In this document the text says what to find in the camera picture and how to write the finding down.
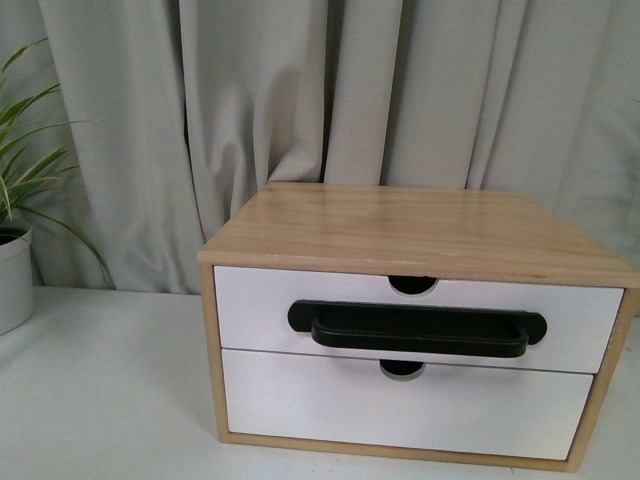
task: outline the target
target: white drawer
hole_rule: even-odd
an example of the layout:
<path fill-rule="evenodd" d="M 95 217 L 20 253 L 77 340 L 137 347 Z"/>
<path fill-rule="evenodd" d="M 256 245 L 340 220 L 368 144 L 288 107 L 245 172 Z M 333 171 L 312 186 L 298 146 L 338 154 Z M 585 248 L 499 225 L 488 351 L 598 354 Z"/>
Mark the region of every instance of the white drawer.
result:
<path fill-rule="evenodd" d="M 229 431 L 564 459 L 592 376 L 223 350 Z"/>
<path fill-rule="evenodd" d="M 385 276 L 218 266 L 214 276 L 223 348 L 562 372 L 598 371 L 622 297 L 616 288 L 452 280 L 406 295 Z M 292 330 L 287 312 L 301 299 L 526 310 L 543 315 L 548 330 L 518 358 L 336 349 Z"/>

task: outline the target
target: wooden drawer unit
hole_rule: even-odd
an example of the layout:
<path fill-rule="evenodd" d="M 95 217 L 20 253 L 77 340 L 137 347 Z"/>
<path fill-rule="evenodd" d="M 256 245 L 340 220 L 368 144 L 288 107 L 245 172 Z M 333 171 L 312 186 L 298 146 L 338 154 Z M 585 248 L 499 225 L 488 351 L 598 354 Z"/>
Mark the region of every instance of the wooden drawer unit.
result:
<path fill-rule="evenodd" d="M 508 192 L 269 184 L 199 256 L 221 441 L 572 471 L 640 273 Z"/>

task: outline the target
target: white table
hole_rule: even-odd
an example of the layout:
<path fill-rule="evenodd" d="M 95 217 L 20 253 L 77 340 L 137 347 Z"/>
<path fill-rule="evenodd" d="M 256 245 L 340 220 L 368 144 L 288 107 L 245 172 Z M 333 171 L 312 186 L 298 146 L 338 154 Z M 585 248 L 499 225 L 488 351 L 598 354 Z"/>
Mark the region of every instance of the white table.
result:
<path fill-rule="evenodd" d="M 636 319 L 577 474 L 223 445 L 197 296 L 38 288 L 0 337 L 0 479 L 630 479 Z"/>

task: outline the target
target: white pot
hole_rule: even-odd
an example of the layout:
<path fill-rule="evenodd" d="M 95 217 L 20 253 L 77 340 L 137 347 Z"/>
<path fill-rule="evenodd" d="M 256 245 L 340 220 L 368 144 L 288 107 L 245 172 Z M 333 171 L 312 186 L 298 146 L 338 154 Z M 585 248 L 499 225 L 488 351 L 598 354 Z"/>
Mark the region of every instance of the white pot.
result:
<path fill-rule="evenodd" d="M 19 228 L 26 233 L 0 245 L 0 335 L 16 328 L 33 313 L 31 227 L 19 220 L 2 227 Z"/>

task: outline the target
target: curtain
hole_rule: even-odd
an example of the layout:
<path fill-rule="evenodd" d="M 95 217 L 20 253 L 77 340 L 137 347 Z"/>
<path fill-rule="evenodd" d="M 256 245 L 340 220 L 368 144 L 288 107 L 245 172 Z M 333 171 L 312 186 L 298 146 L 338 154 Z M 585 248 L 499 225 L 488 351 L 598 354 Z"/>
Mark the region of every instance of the curtain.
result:
<path fill-rule="evenodd" d="M 119 289 L 196 293 L 197 251 L 268 181 L 517 190 L 640 266 L 639 2 L 0 8 L 0 53 L 48 36 L 25 71 L 82 120 L 43 140 L 72 135 L 82 169 L 44 207 Z M 35 237 L 44 283 L 101 285 L 78 242 Z"/>

